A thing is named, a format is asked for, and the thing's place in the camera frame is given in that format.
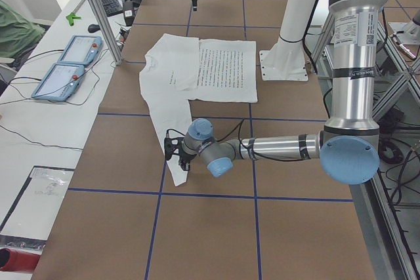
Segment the green cloth on chair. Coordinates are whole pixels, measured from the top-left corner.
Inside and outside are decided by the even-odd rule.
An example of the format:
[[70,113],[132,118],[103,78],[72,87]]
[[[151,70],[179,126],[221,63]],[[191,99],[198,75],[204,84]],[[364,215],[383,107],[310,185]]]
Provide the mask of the green cloth on chair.
[[1,57],[16,59],[42,38],[45,29],[1,1]]

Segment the white long-sleeve printed shirt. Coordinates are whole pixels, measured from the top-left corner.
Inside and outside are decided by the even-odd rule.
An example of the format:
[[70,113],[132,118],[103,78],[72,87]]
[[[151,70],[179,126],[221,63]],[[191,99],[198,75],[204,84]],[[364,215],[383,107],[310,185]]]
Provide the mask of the white long-sleeve printed shirt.
[[139,73],[159,142],[168,129],[186,132],[192,123],[189,102],[255,103],[256,43],[163,34],[146,53]]

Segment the red cylinder object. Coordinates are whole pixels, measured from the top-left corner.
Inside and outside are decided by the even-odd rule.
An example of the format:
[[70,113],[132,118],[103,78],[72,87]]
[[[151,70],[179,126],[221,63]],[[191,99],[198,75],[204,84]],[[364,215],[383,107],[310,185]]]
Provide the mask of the red cylinder object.
[[40,257],[39,254],[2,248],[1,271],[33,273]]

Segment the black keyboard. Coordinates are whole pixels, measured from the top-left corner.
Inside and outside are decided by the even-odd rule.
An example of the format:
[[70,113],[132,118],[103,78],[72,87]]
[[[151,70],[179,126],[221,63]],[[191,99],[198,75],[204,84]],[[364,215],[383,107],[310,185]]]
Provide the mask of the black keyboard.
[[101,0],[107,17],[115,16],[123,12],[123,7],[118,0]]

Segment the upper blue teach pendant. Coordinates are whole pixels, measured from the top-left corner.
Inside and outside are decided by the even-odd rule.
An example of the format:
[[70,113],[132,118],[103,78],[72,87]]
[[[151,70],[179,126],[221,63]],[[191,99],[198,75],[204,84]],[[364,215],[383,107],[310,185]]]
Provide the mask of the upper blue teach pendant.
[[99,53],[102,38],[90,35],[74,35],[58,61],[64,64],[88,66]]

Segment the blue teach pendant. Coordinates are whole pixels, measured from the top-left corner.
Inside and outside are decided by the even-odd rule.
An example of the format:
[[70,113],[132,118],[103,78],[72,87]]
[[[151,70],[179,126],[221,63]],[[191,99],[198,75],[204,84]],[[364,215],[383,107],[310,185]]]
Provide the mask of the blue teach pendant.
[[63,102],[77,89],[85,68],[77,64],[54,63],[33,91],[36,100]]
[[58,61],[64,64],[88,66],[99,53],[102,38],[90,35],[74,35]]

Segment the black computer mouse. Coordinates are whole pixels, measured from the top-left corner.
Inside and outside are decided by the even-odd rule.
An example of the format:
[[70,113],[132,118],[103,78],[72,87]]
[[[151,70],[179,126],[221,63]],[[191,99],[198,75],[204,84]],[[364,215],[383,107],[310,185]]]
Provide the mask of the black computer mouse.
[[88,32],[89,33],[95,33],[95,32],[97,32],[99,30],[100,30],[100,26],[98,24],[90,24],[88,26]]

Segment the black power adapter with label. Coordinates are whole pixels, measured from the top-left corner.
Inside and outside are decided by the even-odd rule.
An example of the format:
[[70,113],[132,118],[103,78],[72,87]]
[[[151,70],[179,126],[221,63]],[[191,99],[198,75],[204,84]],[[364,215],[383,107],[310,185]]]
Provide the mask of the black power adapter with label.
[[127,0],[123,3],[123,17],[126,26],[132,26],[135,19],[135,10],[133,2]]

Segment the green plastic clamp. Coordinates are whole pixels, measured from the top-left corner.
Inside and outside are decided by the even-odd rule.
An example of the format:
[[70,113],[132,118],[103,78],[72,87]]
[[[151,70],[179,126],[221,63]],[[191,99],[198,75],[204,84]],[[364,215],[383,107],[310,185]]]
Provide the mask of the green plastic clamp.
[[80,20],[81,17],[78,16],[76,13],[71,12],[69,15],[66,16],[66,20],[68,21],[70,26],[74,26],[76,20]]

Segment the clear plastic document sleeve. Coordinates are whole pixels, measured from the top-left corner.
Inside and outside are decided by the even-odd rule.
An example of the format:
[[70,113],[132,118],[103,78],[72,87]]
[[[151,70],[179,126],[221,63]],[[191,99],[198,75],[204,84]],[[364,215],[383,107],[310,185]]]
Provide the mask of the clear plastic document sleeve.
[[1,221],[1,246],[43,250],[74,174],[36,165]]

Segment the aluminium frame post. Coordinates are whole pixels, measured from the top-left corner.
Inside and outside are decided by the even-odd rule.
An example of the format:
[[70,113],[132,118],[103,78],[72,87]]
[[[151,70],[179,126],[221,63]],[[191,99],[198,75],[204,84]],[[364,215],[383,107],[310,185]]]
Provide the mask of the aluminium frame post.
[[102,36],[108,46],[109,51],[111,52],[112,58],[114,59],[115,64],[118,66],[122,63],[121,51],[116,43],[113,31],[111,29],[108,17],[106,16],[105,10],[102,6],[101,0],[88,0],[92,12],[100,26]]

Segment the lower blue teach pendant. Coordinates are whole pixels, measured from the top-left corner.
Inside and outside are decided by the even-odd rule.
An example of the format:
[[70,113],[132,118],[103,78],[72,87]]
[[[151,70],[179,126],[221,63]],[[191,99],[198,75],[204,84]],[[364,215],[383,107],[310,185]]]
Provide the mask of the lower blue teach pendant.
[[54,63],[33,91],[36,100],[63,102],[77,89],[85,68],[77,64]]

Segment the aluminium truss frame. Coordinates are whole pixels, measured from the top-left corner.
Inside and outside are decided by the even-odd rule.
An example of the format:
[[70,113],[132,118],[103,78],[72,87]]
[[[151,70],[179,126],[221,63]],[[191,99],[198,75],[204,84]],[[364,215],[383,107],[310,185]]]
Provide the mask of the aluminium truss frame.
[[351,186],[356,212],[377,279],[419,278],[419,61],[410,62],[378,26],[373,117],[380,141],[402,151],[391,165],[380,161],[368,182]]

